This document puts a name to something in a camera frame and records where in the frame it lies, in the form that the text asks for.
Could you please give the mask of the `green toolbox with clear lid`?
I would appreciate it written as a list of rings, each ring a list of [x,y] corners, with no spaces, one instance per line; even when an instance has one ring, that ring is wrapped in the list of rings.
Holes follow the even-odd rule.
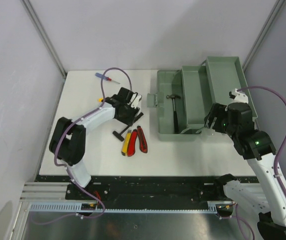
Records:
[[[229,92],[247,87],[242,64],[237,56],[208,56],[202,65],[181,69],[161,69],[156,73],[156,92],[147,95],[147,107],[156,109],[157,136],[163,142],[194,141],[202,132],[204,118],[214,103],[228,105]],[[178,133],[174,131],[175,100]]]

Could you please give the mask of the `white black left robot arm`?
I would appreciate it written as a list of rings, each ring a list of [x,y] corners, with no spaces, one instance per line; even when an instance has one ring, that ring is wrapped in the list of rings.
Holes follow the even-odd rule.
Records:
[[[100,106],[79,118],[59,118],[49,142],[54,163],[57,165],[57,160],[62,161],[71,180],[78,185],[76,194],[83,200],[90,199],[94,193],[94,188],[89,184],[91,175],[83,161],[87,134],[113,119],[132,126],[141,114],[142,96],[124,87],[102,101]]]

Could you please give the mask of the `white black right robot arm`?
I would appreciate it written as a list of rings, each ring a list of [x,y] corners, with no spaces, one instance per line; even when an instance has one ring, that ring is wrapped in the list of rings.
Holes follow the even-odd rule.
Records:
[[[255,173],[266,200],[243,187],[232,174],[215,180],[213,194],[220,201],[229,198],[258,215],[257,229],[263,239],[286,240],[286,181],[275,163],[276,149],[270,136],[255,128],[252,115],[247,103],[214,103],[204,126],[230,137],[236,152]]]

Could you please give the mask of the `blue handled screwdriver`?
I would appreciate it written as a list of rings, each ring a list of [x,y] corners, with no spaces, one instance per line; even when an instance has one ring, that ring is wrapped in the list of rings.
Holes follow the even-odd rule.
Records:
[[[101,74],[101,73],[96,72],[96,73],[95,73],[95,76],[98,77],[98,78],[100,78],[100,79],[103,79],[103,80],[105,80],[105,81],[112,82],[112,83],[116,83],[116,84],[120,85],[120,83],[119,83],[118,81],[115,81],[115,80],[111,79],[110,77],[105,76],[105,75],[103,75],[103,74]]]

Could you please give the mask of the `black hacksaw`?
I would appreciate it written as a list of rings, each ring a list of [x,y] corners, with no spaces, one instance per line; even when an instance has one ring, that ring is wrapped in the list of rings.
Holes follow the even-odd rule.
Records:
[[[130,125],[127,125],[121,132],[117,132],[117,131],[113,131],[112,134],[121,142],[123,142],[125,140],[125,138],[123,137],[123,133],[125,133],[131,126],[133,126],[133,124],[135,124],[142,116],[144,115],[143,112],[139,113],[138,116],[136,116],[134,118],[133,123],[131,123]]]

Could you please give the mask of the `yellow utility knife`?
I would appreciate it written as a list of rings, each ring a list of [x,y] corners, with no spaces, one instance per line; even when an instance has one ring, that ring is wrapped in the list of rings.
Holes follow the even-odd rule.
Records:
[[[128,145],[129,145],[129,141],[130,141],[130,138],[131,138],[131,134],[132,134],[132,131],[128,130],[126,135],[125,135],[124,142],[123,142],[123,145],[122,145],[122,148],[121,148],[121,154],[123,156],[127,156]]]

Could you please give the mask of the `red black utility knife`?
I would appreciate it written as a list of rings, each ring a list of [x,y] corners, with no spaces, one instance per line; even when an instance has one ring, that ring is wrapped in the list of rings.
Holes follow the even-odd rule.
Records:
[[[147,154],[148,153],[148,144],[145,138],[144,131],[140,125],[137,126],[137,133],[139,138],[139,148],[140,151]]]

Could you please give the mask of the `small steel claw hammer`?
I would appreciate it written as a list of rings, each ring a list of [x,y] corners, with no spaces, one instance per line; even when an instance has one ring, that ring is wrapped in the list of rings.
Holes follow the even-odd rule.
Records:
[[[176,110],[176,99],[180,100],[181,97],[177,94],[171,94],[166,96],[167,99],[171,99],[172,101],[172,108],[173,108],[173,124],[174,124],[174,133],[179,133],[179,122],[178,122],[178,115]]]

